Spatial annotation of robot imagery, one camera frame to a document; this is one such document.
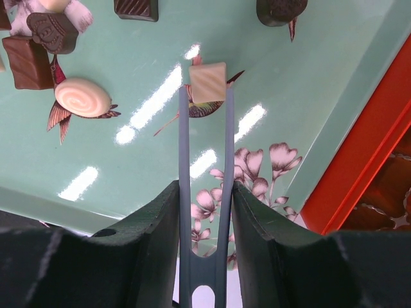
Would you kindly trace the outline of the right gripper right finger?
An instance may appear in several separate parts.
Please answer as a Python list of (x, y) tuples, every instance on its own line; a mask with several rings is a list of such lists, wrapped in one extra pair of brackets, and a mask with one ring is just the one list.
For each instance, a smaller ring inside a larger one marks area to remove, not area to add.
[(320, 235), (233, 186), (244, 307), (409, 307), (410, 234)]

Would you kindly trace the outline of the white square chocolate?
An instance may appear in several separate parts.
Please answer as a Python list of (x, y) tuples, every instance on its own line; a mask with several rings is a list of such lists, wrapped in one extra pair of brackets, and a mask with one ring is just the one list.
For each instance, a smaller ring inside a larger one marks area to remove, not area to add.
[(193, 65), (189, 68), (194, 104), (224, 101), (226, 98), (226, 63)]

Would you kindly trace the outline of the grey plastic tweezers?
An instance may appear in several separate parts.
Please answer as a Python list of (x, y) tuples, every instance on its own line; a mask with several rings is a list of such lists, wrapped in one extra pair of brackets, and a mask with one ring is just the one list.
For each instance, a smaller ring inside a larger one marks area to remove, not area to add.
[[(192, 294), (200, 286), (209, 287), (214, 294), (215, 307), (226, 306), (227, 251), (231, 221), (232, 187), (234, 183), (234, 94), (227, 89), (225, 100), (225, 169), (217, 174), (223, 180), (221, 188), (197, 194), (191, 201), (189, 164), (189, 95), (179, 89), (179, 200), (180, 200), (180, 265), (179, 305), (192, 306)], [(218, 238), (215, 250), (197, 255), (198, 243), (208, 239), (211, 231), (201, 228), (201, 220), (219, 214)]]

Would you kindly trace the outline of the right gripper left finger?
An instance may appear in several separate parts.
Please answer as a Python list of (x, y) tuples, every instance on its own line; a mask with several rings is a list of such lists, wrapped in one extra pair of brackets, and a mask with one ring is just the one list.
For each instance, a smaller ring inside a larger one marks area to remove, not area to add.
[(1, 229), (2, 307), (175, 307), (179, 183), (90, 237)]

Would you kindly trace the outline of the green floral tray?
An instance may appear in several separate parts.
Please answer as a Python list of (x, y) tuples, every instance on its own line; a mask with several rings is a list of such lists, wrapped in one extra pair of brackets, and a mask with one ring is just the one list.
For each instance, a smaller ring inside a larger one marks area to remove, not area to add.
[(119, 115), (48, 128), (55, 97), (1, 73), (1, 208), (87, 233), (122, 219), (178, 177), (179, 88), (189, 66), (234, 79), (237, 174), (292, 219), (410, 34), (409, 1), (309, 1), (294, 31), (255, 1), (161, 1), (159, 20), (120, 19), (112, 1), (73, 1), (80, 34), (58, 62), (102, 86)]

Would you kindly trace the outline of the orange chocolate box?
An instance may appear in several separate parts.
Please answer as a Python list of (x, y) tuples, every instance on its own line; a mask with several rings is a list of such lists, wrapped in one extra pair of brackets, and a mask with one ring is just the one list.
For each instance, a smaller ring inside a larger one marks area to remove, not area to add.
[(406, 40), (301, 210), (307, 228), (338, 230), (410, 126)]

